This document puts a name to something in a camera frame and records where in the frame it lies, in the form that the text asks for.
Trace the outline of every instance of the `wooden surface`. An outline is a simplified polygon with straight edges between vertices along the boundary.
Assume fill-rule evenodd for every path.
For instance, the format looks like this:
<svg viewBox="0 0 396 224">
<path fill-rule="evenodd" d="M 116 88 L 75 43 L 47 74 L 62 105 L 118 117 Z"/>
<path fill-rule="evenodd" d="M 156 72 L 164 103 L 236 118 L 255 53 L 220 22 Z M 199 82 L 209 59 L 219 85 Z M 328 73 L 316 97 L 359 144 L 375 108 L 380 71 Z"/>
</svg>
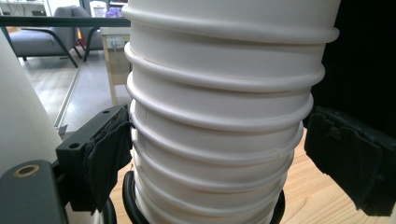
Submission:
<svg viewBox="0 0 396 224">
<path fill-rule="evenodd" d="M 131 223 L 122 203 L 122 179 L 131 165 L 119 172 L 119 183 L 110 197 L 116 207 L 118 223 Z M 327 175 L 305 155 L 304 137 L 295 149 L 294 162 L 284 187 L 286 210 L 281 223 L 396 223 L 395 216 L 367 217 Z"/>
</svg>

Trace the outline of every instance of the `white container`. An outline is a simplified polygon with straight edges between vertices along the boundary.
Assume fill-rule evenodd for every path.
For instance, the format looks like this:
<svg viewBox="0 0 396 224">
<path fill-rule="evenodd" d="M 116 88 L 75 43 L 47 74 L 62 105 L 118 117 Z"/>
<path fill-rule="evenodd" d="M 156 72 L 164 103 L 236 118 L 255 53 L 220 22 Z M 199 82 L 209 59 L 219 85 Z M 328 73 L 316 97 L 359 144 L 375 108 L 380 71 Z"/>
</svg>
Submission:
<svg viewBox="0 0 396 224">
<path fill-rule="evenodd" d="M 136 203 L 154 223 L 269 223 L 340 0 L 133 0 Z"/>
</svg>

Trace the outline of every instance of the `chair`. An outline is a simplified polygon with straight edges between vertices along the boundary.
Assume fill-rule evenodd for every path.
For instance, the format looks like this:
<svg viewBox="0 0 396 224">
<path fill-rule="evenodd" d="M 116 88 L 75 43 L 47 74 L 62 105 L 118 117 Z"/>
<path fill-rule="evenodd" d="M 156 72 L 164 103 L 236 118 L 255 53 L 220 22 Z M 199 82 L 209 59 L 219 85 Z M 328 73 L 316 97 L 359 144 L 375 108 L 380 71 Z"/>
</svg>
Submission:
<svg viewBox="0 0 396 224">
<path fill-rule="evenodd" d="M 83 7 L 73 7 L 72 11 L 73 17 L 91 17 Z M 102 36 L 99 31 L 100 27 L 78 27 L 78 29 L 81 31 L 82 37 L 84 37 L 86 43 L 84 54 L 84 62 L 86 62 L 91 50 L 103 49 Z"/>
<path fill-rule="evenodd" d="M 58 7 L 54 17 L 72 17 L 72 7 Z M 76 49 L 77 28 L 50 27 L 50 28 L 22 28 L 9 35 L 11 46 L 17 57 L 67 56 L 73 65 L 78 68 L 70 54 L 74 49 L 79 58 L 81 55 Z"/>
</svg>

